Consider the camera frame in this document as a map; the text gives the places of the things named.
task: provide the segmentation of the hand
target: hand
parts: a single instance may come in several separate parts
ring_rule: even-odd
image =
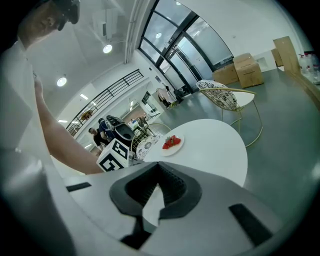
[[[40,77],[33,71],[34,90],[36,96],[43,96],[43,87]]]

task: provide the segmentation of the black railing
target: black railing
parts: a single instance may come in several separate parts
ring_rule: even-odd
[[[141,80],[143,77],[144,76],[141,74],[140,70],[137,69],[107,87],[104,91],[102,91],[94,99],[92,99],[74,117],[74,119],[66,127],[68,132],[72,136],[74,136],[80,130],[80,128],[107,102],[109,102],[112,98],[114,98],[126,88]]]

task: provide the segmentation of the patterned chair cushion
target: patterned chair cushion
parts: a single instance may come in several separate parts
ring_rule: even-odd
[[[196,86],[199,89],[228,88],[224,84],[212,80],[201,80],[196,83]],[[235,110],[237,108],[237,98],[231,90],[211,90],[206,94],[222,109]]]

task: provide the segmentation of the gold chair frame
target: gold chair frame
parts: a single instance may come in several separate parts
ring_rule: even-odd
[[[241,111],[248,105],[244,105],[244,106],[239,106],[238,102],[237,102],[237,107],[235,107],[233,109],[233,107],[231,107],[230,105],[228,107],[223,107],[222,105],[223,104],[219,104],[217,102],[217,99],[215,99],[214,96],[212,96],[209,92],[210,91],[216,91],[216,90],[221,90],[221,91],[231,91],[231,92],[240,92],[240,93],[248,93],[248,94],[253,94],[253,95],[257,95],[257,93],[253,92],[253,91],[250,91],[250,90],[242,90],[242,89],[234,89],[234,88],[203,88],[203,89],[200,89],[200,92],[202,92],[210,101],[212,101],[215,105],[217,105],[219,108],[221,108],[221,120],[224,121],[224,110],[228,110],[228,111],[233,111],[233,112],[236,112],[236,113],[239,113],[240,115],[240,118],[235,120],[234,122],[232,122],[230,124],[230,126],[232,126],[233,124],[235,124],[236,122],[238,122],[238,133],[240,135],[240,129],[241,129],[241,120],[242,120],[242,114],[241,114]],[[234,104],[233,102],[230,101],[229,98],[224,98],[223,101],[228,104],[228,101],[229,103],[231,104]],[[260,120],[260,124],[261,124],[261,128],[260,128],[260,131],[259,131],[259,134],[258,136],[251,142],[249,143],[248,145],[246,145],[245,147],[249,147],[251,146],[253,143],[255,143],[257,141],[257,139],[260,137],[261,133],[262,133],[262,130],[264,128],[263,126],[263,123],[262,123],[262,120],[261,120],[261,116],[260,116],[260,113],[259,113],[259,110],[257,108],[257,105],[255,103],[255,100],[253,99],[253,104],[255,106],[255,109],[256,109],[256,112],[258,113],[258,117],[259,117],[259,120]]]
[[[132,139],[132,142],[131,142],[131,148],[130,150],[133,151],[133,148],[135,148],[135,150],[137,149],[137,146],[139,145],[139,143],[146,139],[148,136],[156,136],[156,134],[154,134],[154,131],[152,131],[152,128],[155,127],[155,126],[163,126],[165,127],[166,129],[168,129],[168,132],[171,131],[170,127],[168,127],[167,125],[163,124],[163,123],[150,123],[148,125],[145,125],[144,127],[141,127],[141,129],[137,129],[136,130],[136,133]],[[137,137],[141,137],[141,140],[139,141],[136,141],[135,139]]]

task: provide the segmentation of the gray floor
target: gray floor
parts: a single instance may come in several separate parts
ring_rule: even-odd
[[[320,178],[320,113],[292,78],[275,69],[263,73],[264,84],[247,88],[257,93],[263,122],[261,137],[247,148],[248,172],[244,187],[284,221],[302,210]],[[239,83],[228,85],[241,89]],[[258,134],[259,119],[251,103],[242,112],[245,144]],[[224,111],[230,124],[237,114]],[[221,109],[197,92],[161,114],[155,123],[171,129],[197,119],[221,120]]]

